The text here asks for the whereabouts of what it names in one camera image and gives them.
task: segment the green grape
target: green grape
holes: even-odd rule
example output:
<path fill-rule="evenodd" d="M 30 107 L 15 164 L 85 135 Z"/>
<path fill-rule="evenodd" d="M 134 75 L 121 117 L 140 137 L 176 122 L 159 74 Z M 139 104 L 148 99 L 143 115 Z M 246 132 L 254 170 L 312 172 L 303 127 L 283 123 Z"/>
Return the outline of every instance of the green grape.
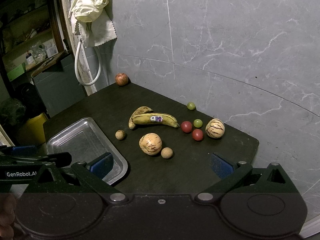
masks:
<path fill-rule="evenodd" d="M 193 102 L 189 102 L 189 103 L 187 104 L 187 108 L 188 108 L 189 110 L 194 110 L 194 109 L 196 108 L 196 105 L 195 105 L 195 103 L 193 103 Z"/>
<path fill-rule="evenodd" d="M 193 125 L 196 127 L 196 128 L 200 128 L 202 126 L 202 121 L 200 119 L 195 119 L 193 121 Z"/>

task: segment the black tabletop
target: black tabletop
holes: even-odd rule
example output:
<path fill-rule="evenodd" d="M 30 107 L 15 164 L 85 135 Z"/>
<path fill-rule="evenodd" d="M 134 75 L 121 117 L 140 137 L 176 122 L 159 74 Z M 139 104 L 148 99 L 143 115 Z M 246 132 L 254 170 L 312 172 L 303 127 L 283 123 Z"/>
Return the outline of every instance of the black tabletop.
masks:
<path fill-rule="evenodd" d="M 110 85 L 44 123 L 46 141 L 67 126 L 84 117 L 92 117 L 108 139 L 129 164 L 126 176 L 115 188 L 130 193 L 197 193 L 219 181 L 210 168 L 210 153 L 217 152 L 233 162 L 251 162 L 257 152 L 259 141 L 226 124 L 222 138 L 212 139 L 206 134 L 201 142 L 193 140 L 191 133 L 181 128 L 165 125 L 139 126 L 130 130 L 128 121 L 140 106 L 149 106 L 156 113 L 173 115 L 178 123 L 201 119 L 201 130 L 212 117 L 197 110 L 188 110 L 179 102 L 145 89 L 133 83 L 124 87 Z M 127 137 L 119 141 L 117 130 L 124 130 Z M 158 134 L 163 147 L 174 151 L 171 159 L 160 154 L 149 156 L 139 147 L 140 138 L 147 133 Z"/>

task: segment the red tomato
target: red tomato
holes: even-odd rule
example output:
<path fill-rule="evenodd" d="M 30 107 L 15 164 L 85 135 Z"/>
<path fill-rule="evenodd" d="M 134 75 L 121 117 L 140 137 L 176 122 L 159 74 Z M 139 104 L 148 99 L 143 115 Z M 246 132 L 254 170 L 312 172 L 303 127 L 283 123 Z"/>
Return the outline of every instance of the red tomato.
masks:
<path fill-rule="evenodd" d="M 182 124 L 181 124 L 181 129 L 182 131 L 184 131 L 185 133 L 189 133 L 192 131 L 192 123 L 189 122 L 189 121 L 184 121 Z"/>
<path fill-rule="evenodd" d="M 201 141 L 203 139 L 203 132 L 200 129 L 194 129 L 192 132 L 192 137 L 196 141 Z"/>

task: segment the green box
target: green box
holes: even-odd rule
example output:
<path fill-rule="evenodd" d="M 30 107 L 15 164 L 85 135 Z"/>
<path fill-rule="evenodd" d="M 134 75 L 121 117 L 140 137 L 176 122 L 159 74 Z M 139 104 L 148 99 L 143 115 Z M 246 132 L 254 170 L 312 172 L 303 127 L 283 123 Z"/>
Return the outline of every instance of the green box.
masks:
<path fill-rule="evenodd" d="M 18 76 L 21 76 L 26 71 L 26 64 L 22 63 L 13 70 L 11 70 L 9 73 L 7 73 L 7 76 L 10 81 L 16 79 Z"/>

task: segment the human hand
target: human hand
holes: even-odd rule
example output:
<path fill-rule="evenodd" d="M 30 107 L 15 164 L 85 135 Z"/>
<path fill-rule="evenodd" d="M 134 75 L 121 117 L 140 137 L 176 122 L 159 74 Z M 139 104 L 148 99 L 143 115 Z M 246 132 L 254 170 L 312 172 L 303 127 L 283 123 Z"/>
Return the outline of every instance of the human hand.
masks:
<path fill-rule="evenodd" d="M 16 200 L 12 193 L 0 193 L 0 236 L 3 240 L 13 238 L 13 229 L 10 226 L 14 222 L 14 210 Z"/>

